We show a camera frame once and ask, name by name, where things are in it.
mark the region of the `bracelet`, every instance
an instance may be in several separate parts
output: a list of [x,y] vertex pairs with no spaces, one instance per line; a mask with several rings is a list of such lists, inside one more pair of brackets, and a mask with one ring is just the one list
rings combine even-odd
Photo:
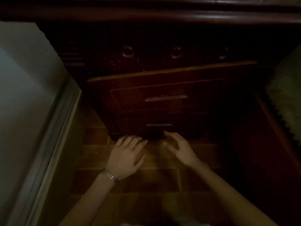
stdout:
[[106,168],[104,168],[102,171],[103,171],[110,179],[112,179],[115,183],[118,183],[118,182],[119,182],[119,180],[118,180],[117,178],[115,178],[113,175],[111,175],[111,174],[106,170]]

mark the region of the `finger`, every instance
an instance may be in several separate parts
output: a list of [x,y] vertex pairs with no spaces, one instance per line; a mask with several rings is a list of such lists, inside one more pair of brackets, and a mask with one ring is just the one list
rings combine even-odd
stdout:
[[177,132],[174,132],[174,134],[180,139],[180,140],[184,140],[184,138]]
[[124,139],[125,139],[126,137],[127,137],[127,136],[121,137],[121,138],[115,143],[115,147],[119,147],[120,144],[122,144],[122,142],[124,141]]
[[128,149],[129,150],[133,150],[133,148],[135,147],[135,145],[140,141],[140,140],[142,140],[142,137],[136,137],[136,138],[133,138],[132,139],[132,141],[129,143],[129,145],[128,145]]
[[176,154],[176,152],[178,151],[178,149],[176,149],[174,146],[166,143],[166,142],[163,142],[163,145],[166,146],[168,148],[168,150],[171,151],[171,153],[173,153],[174,155]]
[[179,137],[174,132],[164,131],[165,136],[173,138],[175,141],[179,141]]
[[126,147],[134,137],[136,137],[136,136],[130,136],[130,137],[127,137],[127,138],[125,139],[125,141],[123,141],[123,143],[122,143],[120,146],[121,146],[121,147]]
[[142,156],[140,158],[140,160],[137,163],[135,163],[134,168],[135,168],[136,171],[139,169],[139,167],[141,167],[141,165],[144,162],[145,158],[146,158],[146,155]]
[[141,143],[139,143],[135,149],[133,150],[133,152],[135,153],[135,155],[138,155],[139,152],[141,151],[141,149],[148,143],[148,140],[143,140]]

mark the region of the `right hand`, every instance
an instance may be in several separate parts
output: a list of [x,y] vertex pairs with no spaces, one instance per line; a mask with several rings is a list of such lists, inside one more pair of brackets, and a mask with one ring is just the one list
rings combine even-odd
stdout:
[[167,132],[164,131],[164,134],[168,138],[174,139],[179,149],[176,149],[172,145],[168,144],[167,142],[163,142],[164,146],[166,146],[183,164],[188,167],[193,167],[195,164],[200,163],[201,161],[193,152],[192,148],[190,147],[187,140],[185,140],[180,134],[176,132]]

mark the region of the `drawer handle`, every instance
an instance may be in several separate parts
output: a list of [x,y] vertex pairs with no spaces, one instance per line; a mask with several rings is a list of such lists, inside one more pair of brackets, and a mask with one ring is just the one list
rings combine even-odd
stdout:
[[184,99],[188,98],[187,95],[178,95],[178,96],[167,96],[162,95],[160,97],[152,97],[152,98],[146,98],[146,102],[156,102],[156,101],[165,101],[165,100],[176,100],[176,99]]
[[173,50],[171,51],[170,55],[173,59],[181,58],[182,55],[183,55],[182,48],[181,47],[174,47]]
[[122,55],[126,58],[133,58],[135,56],[135,52],[131,46],[123,45]]
[[172,126],[172,124],[147,124],[147,127]]

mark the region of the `wooden floor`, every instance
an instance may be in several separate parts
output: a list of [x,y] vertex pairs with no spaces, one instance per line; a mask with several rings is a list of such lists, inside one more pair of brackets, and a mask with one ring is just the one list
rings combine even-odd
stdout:
[[[106,165],[114,145],[106,127],[83,98],[78,113],[82,116],[78,121],[83,123],[83,136],[70,136],[68,139],[69,144],[65,148],[68,153],[62,156],[51,184],[40,225],[58,224]],[[79,130],[73,132],[77,135],[81,133]],[[74,142],[78,141],[82,142],[79,149],[74,147]],[[195,219],[212,226],[232,225],[204,182],[162,143],[163,140],[149,141],[141,151],[141,155],[146,154],[147,157],[140,170],[122,180],[111,191],[92,225],[166,225],[180,218]],[[237,171],[231,169],[231,163],[222,157],[222,149],[209,136],[190,141],[190,144],[201,160],[235,186],[239,180]]]

